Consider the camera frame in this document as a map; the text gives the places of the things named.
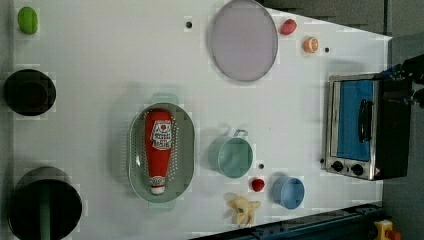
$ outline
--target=black pot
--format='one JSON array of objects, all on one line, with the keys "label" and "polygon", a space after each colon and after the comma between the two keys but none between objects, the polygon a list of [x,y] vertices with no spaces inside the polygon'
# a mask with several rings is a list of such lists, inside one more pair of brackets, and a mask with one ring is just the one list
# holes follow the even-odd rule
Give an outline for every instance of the black pot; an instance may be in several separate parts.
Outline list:
[{"label": "black pot", "polygon": [[56,88],[44,73],[25,69],[13,73],[6,80],[4,98],[13,111],[25,116],[37,116],[53,106]]},{"label": "black pot", "polygon": [[8,220],[13,234],[21,240],[59,240],[77,226],[81,213],[81,198],[71,185],[61,180],[43,179],[20,188],[18,184]]}]

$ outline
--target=lime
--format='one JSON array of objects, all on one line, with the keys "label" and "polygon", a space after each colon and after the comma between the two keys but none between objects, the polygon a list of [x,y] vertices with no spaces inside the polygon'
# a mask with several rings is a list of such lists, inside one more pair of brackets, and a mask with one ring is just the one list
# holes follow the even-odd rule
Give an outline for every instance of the lime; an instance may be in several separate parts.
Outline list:
[{"label": "lime", "polygon": [[38,30],[38,16],[34,9],[23,7],[18,13],[19,28],[25,34],[32,35]]}]

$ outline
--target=red cherry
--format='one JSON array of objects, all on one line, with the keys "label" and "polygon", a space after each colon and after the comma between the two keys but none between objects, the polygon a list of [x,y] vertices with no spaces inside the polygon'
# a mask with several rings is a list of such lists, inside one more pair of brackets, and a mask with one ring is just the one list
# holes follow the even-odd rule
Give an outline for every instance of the red cherry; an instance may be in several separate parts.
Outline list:
[{"label": "red cherry", "polygon": [[256,178],[255,180],[252,181],[252,189],[255,192],[260,192],[265,186],[265,182],[264,180],[260,179],[260,178]]},{"label": "red cherry", "polygon": [[283,35],[292,34],[296,30],[297,24],[293,19],[289,19],[283,23],[280,33]]}]

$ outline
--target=ketchup bottle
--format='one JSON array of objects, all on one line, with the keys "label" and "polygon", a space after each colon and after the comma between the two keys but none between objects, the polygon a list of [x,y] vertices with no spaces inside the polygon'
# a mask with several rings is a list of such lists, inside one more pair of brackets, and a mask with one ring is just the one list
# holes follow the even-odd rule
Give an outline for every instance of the ketchup bottle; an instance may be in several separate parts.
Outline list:
[{"label": "ketchup bottle", "polygon": [[155,195],[165,192],[165,178],[171,156],[172,131],[171,114],[162,109],[150,111],[145,123],[146,157],[151,181],[151,191]]}]

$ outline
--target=oven knob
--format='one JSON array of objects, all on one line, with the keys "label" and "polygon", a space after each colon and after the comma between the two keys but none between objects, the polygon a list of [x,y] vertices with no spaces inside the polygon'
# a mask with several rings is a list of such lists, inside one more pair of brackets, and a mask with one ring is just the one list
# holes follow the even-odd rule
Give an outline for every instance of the oven knob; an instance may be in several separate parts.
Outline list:
[{"label": "oven knob", "polygon": [[356,176],[360,176],[364,173],[364,168],[359,164],[353,165],[350,169]]},{"label": "oven knob", "polygon": [[334,169],[334,171],[336,172],[340,172],[341,170],[343,170],[343,164],[339,161],[335,161],[333,163],[333,165],[331,165],[331,167]]}]

